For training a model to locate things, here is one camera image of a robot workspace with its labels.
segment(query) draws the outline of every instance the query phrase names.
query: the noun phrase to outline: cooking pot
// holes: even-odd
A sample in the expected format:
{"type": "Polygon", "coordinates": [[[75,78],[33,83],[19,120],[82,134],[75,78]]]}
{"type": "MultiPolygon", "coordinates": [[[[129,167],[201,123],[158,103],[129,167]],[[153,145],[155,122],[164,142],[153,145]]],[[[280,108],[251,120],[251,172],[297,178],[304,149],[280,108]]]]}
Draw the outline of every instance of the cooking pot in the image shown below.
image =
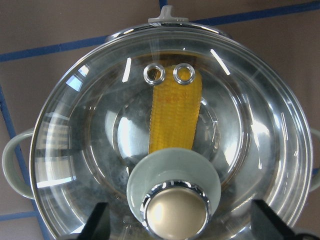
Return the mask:
{"type": "Polygon", "coordinates": [[[112,240],[252,239],[251,200],[293,226],[320,185],[288,86],[227,34],[171,17],[169,6],[71,67],[2,166],[55,238],[79,233],[108,202],[112,240]],[[27,137],[31,188],[12,163],[27,137]]]}

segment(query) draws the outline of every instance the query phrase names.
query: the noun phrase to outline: yellow corn cob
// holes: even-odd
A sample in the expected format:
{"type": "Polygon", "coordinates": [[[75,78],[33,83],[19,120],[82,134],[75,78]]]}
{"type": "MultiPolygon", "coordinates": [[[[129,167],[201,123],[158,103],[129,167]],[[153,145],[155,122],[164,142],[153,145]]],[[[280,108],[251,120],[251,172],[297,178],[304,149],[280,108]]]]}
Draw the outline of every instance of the yellow corn cob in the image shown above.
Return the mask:
{"type": "MultiPolygon", "coordinates": [[[[175,66],[165,68],[165,80],[153,87],[150,117],[149,153],[165,148],[191,149],[199,116],[202,78],[195,71],[195,78],[188,85],[174,80],[175,66]]],[[[182,80],[188,80],[189,70],[178,72],[182,80]]]]}

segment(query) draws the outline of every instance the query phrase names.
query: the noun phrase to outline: gold knob top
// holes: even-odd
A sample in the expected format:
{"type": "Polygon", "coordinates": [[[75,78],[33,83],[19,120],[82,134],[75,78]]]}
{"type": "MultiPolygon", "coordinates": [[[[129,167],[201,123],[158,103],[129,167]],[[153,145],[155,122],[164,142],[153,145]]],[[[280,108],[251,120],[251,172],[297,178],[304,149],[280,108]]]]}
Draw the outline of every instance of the gold knob top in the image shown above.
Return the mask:
{"type": "Polygon", "coordinates": [[[208,215],[203,199],[185,187],[159,192],[151,199],[146,210],[149,227],[166,240],[194,237],[206,225],[208,215]]]}

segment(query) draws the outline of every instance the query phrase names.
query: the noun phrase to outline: glass lid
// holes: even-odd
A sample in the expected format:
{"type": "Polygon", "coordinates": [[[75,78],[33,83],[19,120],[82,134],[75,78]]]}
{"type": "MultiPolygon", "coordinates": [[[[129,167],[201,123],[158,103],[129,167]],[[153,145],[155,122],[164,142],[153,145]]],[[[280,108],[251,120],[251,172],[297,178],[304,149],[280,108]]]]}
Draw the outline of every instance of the glass lid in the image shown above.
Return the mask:
{"type": "Polygon", "coordinates": [[[111,240],[152,239],[130,211],[127,182],[156,141],[156,88],[171,89],[166,83],[179,85],[177,79],[184,84],[185,70],[187,79],[193,71],[200,78],[196,115],[187,109],[195,93],[176,89],[160,94],[159,103],[176,108],[163,110],[158,121],[163,128],[177,124],[177,131],[162,136],[177,136],[170,147],[184,148],[180,139],[189,133],[181,134],[191,129],[189,148],[218,173],[220,203],[199,239],[250,238],[252,199],[265,200],[286,223],[295,223],[308,193],[312,151],[291,91],[252,52],[214,29],[150,23],[115,34],[78,61],[40,113],[30,174],[54,237],[80,232],[95,205],[108,202],[111,240]],[[195,126],[183,121],[191,115],[195,126]]]}

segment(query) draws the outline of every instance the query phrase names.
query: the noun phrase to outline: light green handle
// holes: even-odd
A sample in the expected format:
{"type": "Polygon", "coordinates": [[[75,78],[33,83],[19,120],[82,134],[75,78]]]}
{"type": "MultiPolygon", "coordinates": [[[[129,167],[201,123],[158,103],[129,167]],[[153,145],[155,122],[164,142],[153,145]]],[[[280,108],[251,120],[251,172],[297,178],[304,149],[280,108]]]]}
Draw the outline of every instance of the light green handle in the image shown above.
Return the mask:
{"type": "MultiPolygon", "coordinates": [[[[320,141],[320,131],[310,128],[310,132],[316,136],[316,138],[320,141]]],[[[312,192],[313,190],[316,190],[320,187],[320,171],[312,177],[311,179],[311,186],[309,192],[312,192]]]]}
{"type": "Polygon", "coordinates": [[[31,187],[20,179],[15,169],[13,159],[16,146],[18,146],[22,140],[32,137],[33,134],[34,129],[31,128],[15,136],[7,143],[2,154],[2,169],[7,182],[18,194],[29,199],[35,199],[34,194],[31,187]]]}

